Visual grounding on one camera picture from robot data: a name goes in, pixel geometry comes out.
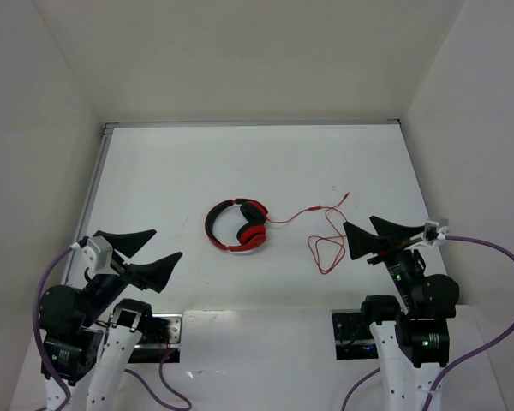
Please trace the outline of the red black headphones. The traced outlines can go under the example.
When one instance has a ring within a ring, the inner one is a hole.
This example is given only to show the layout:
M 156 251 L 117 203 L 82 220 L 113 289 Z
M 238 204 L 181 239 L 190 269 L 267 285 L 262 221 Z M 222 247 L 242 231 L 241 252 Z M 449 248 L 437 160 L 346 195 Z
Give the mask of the red black headphones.
M 238 245 L 226 246 L 213 234 L 213 225 L 226 209 L 238 206 L 246 223 L 237 231 Z M 231 253 L 249 252 L 266 241 L 266 218 L 268 210 L 257 200 L 237 198 L 224 200 L 214 206 L 206 215 L 204 227 L 208 240 L 218 249 Z

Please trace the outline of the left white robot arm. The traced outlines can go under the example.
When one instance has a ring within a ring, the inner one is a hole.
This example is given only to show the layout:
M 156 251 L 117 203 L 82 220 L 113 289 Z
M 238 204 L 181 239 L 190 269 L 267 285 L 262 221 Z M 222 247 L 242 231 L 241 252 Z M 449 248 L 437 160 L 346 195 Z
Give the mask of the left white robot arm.
M 162 363 L 174 354 L 180 315 L 158 315 L 149 303 L 120 296 L 128 286 L 164 290 L 182 253 L 145 265 L 129 261 L 156 233 L 98 230 L 69 245 L 46 267 L 33 303 L 46 409 L 110 410 L 128 363 Z M 46 288 L 57 263 L 74 251 L 81 252 L 85 286 Z

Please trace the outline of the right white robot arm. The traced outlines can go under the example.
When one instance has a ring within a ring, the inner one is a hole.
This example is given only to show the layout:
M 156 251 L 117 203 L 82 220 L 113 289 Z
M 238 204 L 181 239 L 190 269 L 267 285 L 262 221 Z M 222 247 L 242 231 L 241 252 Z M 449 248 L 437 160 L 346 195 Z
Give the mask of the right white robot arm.
M 372 216 L 374 232 L 346 222 L 350 257 L 384 265 L 397 295 L 369 295 L 358 325 L 374 339 L 386 410 L 439 410 L 441 386 L 435 379 L 448 365 L 448 319 L 455 317 L 460 288 L 445 274 L 426 275 L 421 255 L 450 232 L 446 219 L 410 227 Z

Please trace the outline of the aluminium table edge rail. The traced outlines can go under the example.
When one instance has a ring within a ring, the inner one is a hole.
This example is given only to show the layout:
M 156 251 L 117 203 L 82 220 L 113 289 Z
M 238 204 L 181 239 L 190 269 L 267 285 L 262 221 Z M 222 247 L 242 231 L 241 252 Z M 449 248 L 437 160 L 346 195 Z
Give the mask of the aluminium table edge rail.
M 180 251 L 168 292 L 209 299 L 387 288 L 363 263 L 320 274 L 307 238 L 328 231 L 325 207 L 351 221 L 404 220 L 419 208 L 401 128 L 393 122 L 158 122 L 106 128 L 78 232 L 155 229 L 136 255 L 147 262 Z M 261 201 L 274 225 L 255 253 L 232 255 L 206 238 L 219 201 Z

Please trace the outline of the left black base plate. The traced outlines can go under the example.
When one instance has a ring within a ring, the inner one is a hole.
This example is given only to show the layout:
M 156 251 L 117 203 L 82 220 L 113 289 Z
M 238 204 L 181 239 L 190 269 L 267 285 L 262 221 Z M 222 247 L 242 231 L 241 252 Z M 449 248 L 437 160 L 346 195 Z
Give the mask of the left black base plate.
M 181 313 L 155 313 L 147 331 L 135 345 L 129 364 L 178 363 L 181 353 Z

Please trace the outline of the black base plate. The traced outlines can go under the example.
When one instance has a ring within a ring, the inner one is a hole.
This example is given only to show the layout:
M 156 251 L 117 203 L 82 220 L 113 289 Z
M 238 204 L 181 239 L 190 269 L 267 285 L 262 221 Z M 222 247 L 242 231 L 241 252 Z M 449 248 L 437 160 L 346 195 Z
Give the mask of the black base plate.
M 359 311 L 332 311 L 332 328 L 337 360 L 378 358 L 373 336 Z
M 178 363 L 181 353 L 181 313 L 155 313 L 147 331 L 135 345 L 129 364 Z

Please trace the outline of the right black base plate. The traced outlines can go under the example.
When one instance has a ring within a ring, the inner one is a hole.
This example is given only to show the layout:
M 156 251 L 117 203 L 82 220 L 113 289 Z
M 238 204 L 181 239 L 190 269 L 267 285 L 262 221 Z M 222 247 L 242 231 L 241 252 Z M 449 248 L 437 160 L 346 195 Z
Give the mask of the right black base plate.
M 332 328 L 337 360 L 378 358 L 373 336 L 359 311 L 332 311 Z

